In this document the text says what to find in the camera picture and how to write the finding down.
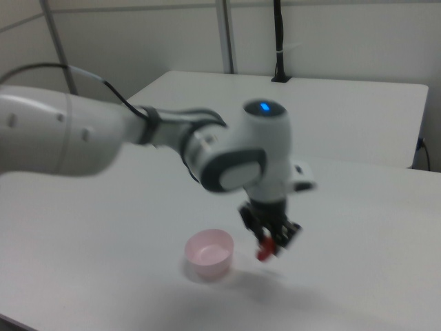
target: plastic bowl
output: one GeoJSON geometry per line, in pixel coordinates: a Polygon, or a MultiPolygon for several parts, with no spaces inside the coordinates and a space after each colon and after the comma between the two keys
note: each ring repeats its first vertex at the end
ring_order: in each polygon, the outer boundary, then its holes
{"type": "Polygon", "coordinates": [[[233,261],[234,242],[223,230],[209,229],[196,233],[185,245],[185,257],[203,278],[217,278],[228,271],[233,261]]]}

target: blue indicator light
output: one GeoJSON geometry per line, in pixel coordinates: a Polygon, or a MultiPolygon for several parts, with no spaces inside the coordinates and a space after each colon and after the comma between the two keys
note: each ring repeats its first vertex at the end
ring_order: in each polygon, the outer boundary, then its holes
{"type": "Polygon", "coordinates": [[[262,102],[262,103],[260,104],[260,107],[262,108],[262,110],[263,110],[264,112],[269,112],[269,106],[268,106],[266,103],[262,102]]]}

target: robotic arm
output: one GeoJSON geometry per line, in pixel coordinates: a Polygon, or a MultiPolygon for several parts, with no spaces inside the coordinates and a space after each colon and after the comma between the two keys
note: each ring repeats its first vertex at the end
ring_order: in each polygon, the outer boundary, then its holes
{"type": "Polygon", "coordinates": [[[0,92],[0,174],[10,171],[66,176],[96,174],[124,142],[168,146],[210,192],[244,188],[245,227],[264,260],[286,248],[300,226],[285,214],[287,194],[312,188],[306,163],[293,162],[286,109],[268,100],[245,104],[231,128],[216,112],[137,108],[40,90],[6,86],[0,92]]]}

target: black cable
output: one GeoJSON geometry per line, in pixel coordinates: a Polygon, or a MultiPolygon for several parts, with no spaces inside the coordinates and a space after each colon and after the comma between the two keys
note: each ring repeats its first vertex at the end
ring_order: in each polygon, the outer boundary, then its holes
{"type": "Polygon", "coordinates": [[[426,152],[426,158],[427,158],[427,170],[430,171],[430,158],[429,158],[429,151],[427,150],[426,143],[423,141],[421,143],[421,147],[424,148],[424,151],[426,152]]]}
{"type": "Polygon", "coordinates": [[[137,110],[134,106],[132,106],[129,101],[124,99],[124,97],[110,84],[108,81],[106,81],[104,78],[93,74],[91,72],[88,72],[87,70],[80,69],[74,66],[65,65],[62,63],[34,63],[34,64],[28,64],[25,66],[20,66],[18,68],[12,69],[5,73],[2,77],[0,77],[0,85],[3,85],[7,80],[11,79],[13,76],[20,74],[22,72],[37,69],[37,68],[61,68],[63,70],[69,70],[70,72],[77,72],[79,74],[82,74],[84,76],[96,79],[100,81],[102,84],[107,86],[113,94],[122,102],[124,105],[130,109],[131,112],[133,112],[136,116],[141,117],[142,119],[148,120],[148,116],[137,110]]]}

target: red object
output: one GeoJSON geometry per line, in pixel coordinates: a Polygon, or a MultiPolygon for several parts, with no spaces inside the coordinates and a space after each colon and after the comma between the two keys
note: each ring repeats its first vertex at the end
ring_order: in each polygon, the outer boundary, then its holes
{"type": "Polygon", "coordinates": [[[265,237],[260,243],[260,250],[257,252],[257,259],[259,261],[267,260],[276,251],[276,244],[271,237],[265,237]]]}

